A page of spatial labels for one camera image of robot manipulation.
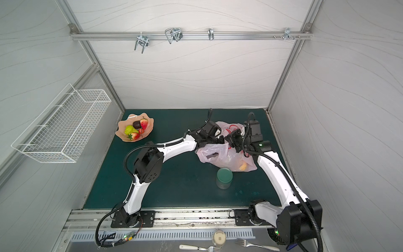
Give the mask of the pink plastic bag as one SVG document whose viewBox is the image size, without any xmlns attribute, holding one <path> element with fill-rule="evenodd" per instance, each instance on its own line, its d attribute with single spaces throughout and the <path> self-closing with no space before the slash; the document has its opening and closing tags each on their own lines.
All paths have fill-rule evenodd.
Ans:
<svg viewBox="0 0 403 252">
<path fill-rule="evenodd" d="M 251 156 L 245 157 L 243 151 L 236 152 L 227 141 L 224 144 L 207 144 L 195 151 L 201 163 L 210 163 L 219 168 L 229 168 L 232 172 L 239 172 L 243 162 L 248 164 L 245 172 L 257 170 Z"/>
</svg>

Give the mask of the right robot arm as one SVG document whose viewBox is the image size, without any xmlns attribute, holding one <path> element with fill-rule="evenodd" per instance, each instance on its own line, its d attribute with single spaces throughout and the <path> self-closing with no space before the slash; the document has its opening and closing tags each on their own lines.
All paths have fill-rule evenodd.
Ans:
<svg viewBox="0 0 403 252">
<path fill-rule="evenodd" d="M 288 251 L 299 246 L 305 252 L 307 248 L 302 243 L 315 239 L 317 250 L 322 252 L 321 204 L 317 200 L 310 200 L 297 186 L 273 145 L 264 141 L 261 134 L 242 133 L 239 129 L 224 139 L 237 152 L 253 158 L 272 183 L 280 200 L 280 206 L 264 200 L 253 201 L 249 207 L 250 222 L 256 225 L 267 222 L 272 225 L 268 229 L 269 237 L 278 245 L 286 246 Z"/>
</svg>

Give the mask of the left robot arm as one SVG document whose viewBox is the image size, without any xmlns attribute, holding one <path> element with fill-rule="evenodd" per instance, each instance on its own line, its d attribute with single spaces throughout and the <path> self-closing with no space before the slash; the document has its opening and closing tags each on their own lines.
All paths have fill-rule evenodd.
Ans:
<svg viewBox="0 0 403 252">
<path fill-rule="evenodd" d="M 196 151 L 207 144 L 224 144 L 223 136 L 200 131 L 186 133 L 182 138 L 155 144 L 148 142 L 131 150 L 124 158 L 123 168 L 132 183 L 122 203 L 122 213 L 127 217 L 138 215 L 149 185 L 161 173 L 163 163 L 185 152 Z"/>
</svg>

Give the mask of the clear jar green lid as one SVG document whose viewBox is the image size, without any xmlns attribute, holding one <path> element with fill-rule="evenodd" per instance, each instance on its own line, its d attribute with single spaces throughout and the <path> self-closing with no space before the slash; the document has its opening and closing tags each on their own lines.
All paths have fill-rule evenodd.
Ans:
<svg viewBox="0 0 403 252">
<path fill-rule="evenodd" d="M 233 172 L 229 168 L 220 168 L 216 174 L 216 185 L 222 189 L 228 189 L 233 181 Z"/>
</svg>

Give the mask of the dark passion fruit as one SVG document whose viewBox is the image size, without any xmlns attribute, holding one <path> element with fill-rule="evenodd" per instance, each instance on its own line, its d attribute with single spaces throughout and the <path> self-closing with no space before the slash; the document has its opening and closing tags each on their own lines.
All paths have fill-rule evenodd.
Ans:
<svg viewBox="0 0 403 252">
<path fill-rule="evenodd" d="M 134 129 L 140 129 L 140 128 L 142 128 L 142 126 L 141 126 L 141 122 L 138 120 L 138 121 L 134 121 L 133 122 L 133 124 L 132 124 L 132 126 L 133 126 L 133 128 Z"/>
</svg>

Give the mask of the green round fruit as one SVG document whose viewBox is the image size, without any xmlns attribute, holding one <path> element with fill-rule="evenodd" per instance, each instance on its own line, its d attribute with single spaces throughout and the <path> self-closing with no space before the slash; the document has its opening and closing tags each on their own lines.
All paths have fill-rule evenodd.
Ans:
<svg viewBox="0 0 403 252">
<path fill-rule="evenodd" d="M 125 128 L 125 130 L 124 130 L 124 133 L 125 133 L 126 135 L 129 135 L 129 134 L 131 134 L 131 133 L 139 133 L 139 132 L 138 132 L 138 130 L 137 130 L 134 126 L 128 125 L 128 126 L 126 126 L 126 128 Z"/>
</svg>

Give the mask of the pink fruit bowl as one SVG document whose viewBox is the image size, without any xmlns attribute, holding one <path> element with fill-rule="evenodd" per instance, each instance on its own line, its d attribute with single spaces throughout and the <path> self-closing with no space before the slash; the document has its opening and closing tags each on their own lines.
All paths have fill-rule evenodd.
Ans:
<svg viewBox="0 0 403 252">
<path fill-rule="evenodd" d="M 118 123 L 115 135 L 123 142 L 136 142 L 147 137 L 153 130 L 154 119 L 146 113 L 130 114 L 127 120 Z"/>
</svg>

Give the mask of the white vent strip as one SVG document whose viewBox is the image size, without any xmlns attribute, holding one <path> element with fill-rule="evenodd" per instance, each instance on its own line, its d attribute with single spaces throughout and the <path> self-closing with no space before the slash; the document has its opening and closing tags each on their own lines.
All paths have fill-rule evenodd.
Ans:
<svg viewBox="0 0 403 252">
<path fill-rule="evenodd" d="M 216 229 L 204 230 L 144 230 L 132 240 L 138 241 L 160 241 L 160 240 L 211 240 Z M 228 240 L 255 239 L 253 230 L 250 228 L 230 228 L 223 232 Z M 74 232 L 71 242 L 94 242 L 94 232 Z"/>
</svg>

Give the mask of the silver fork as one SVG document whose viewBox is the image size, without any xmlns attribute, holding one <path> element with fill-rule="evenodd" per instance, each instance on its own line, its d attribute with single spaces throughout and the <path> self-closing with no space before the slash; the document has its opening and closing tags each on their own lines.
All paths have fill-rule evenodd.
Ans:
<svg viewBox="0 0 403 252">
<path fill-rule="evenodd" d="M 277 248 L 277 247 L 253 244 L 253 243 L 250 243 L 249 241 L 247 241 L 245 239 L 237 238 L 235 240 L 235 242 L 236 242 L 237 245 L 242 246 L 242 247 L 257 247 L 257 248 L 266 249 L 266 250 L 272 251 L 272 252 L 279 252 L 280 251 L 280 249 Z"/>
</svg>

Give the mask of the metal hook clamp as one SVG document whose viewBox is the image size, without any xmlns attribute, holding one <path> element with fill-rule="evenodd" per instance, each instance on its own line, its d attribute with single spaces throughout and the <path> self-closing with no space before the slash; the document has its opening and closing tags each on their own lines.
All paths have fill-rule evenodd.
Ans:
<svg viewBox="0 0 403 252">
<path fill-rule="evenodd" d="M 180 28 L 168 28 L 164 33 L 169 44 L 172 44 L 174 41 L 178 42 L 183 38 L 183 33 Z"/>
<path fill-rule="evenodd" d="M 286 28 L 282 34 L 273 35 L 274 39 L 277 40 L 299 40 L 301 37 L 298 32 L 292 31 L 290 28 Z"/>
<path fill-rule="evenodd" d="M 141 48 L 141 53 L 143 54 L 148 46 L 149 46 L 149 39 L 141 32 L 140 35 L 137 36 L 136 38 L 134 50 Z"/>
<path fill-rule="evenodd" d="M 212 28 L 209 28 L 209 29 L 207 30 L 207 32 L 208 32 L 208 39 L 209 39 L 209 41 L 213 41 L 213 40 L 214 40 L 214 30 L 213 30 Z"/>
</svg>

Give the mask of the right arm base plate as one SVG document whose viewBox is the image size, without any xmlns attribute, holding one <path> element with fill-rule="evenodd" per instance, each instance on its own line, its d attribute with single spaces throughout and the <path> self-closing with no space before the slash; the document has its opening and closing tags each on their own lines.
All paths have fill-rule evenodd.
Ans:
<svg viewBox="0 0 403 252">
<path fill-rule="evenodd" d="M 260 226 L 262 224 L 262 222 L 252 220 L 250 211 L 247 209 L 235 209 L 233 210 L 233 213 L 236 226 Z"/>
</svg>

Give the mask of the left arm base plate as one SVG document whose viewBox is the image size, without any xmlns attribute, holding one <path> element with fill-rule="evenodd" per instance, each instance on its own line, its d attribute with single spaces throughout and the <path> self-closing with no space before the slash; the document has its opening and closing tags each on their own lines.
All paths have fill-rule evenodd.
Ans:
<svg viewBox="0 0 403 252">
<path fill-rule="evenodd" d="M 132 215 L 125 212 L 124 209 L 118 210 L 113 214 L 112 228 L 139 228 L 153 227 L 155 211 L 138 211 Z"/>
</svg>

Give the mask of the white handled fork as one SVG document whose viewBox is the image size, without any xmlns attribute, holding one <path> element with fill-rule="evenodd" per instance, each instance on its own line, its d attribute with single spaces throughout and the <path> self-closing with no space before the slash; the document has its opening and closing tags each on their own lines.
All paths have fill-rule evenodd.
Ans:
<svg viewBox="0 0 403 252">
<path fill-rule="evenodd" d="M 202 252 L 220 252 L 221 251 L 221 248 L 214 247 L 214 246 L 204 248 L 204 247 L 193 246 L 193 245 L 185 245 L 185 244 L 180 244 L 179 249 L 181 249 L 181 250 L 189 250 L 189 251 L 202 251 Z"/>
</svg>

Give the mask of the metal crossbar rail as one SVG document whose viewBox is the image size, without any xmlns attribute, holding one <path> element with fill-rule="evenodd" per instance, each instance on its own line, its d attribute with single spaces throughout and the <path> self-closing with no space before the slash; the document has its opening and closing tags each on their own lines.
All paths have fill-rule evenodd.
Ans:
<svg viewBox="0 0 403 252">
<path fill-rule="evenodd" d="M 135 41 L 141 32 L 82 32 L 71 34 L 75 41 Z M 183 31 L 181 41 L 209 41 L 207 31 Z M 213 41 L 256 41 L 275 40 L 273 35 L 282 34 L 283 31 L 216 31 L 214 30 Z M 298 32 L 299 40 L 308 40 L 313 33 Z M 163 31 L 143 32 L 149 41 L 167 41 Z"/>
</svg>

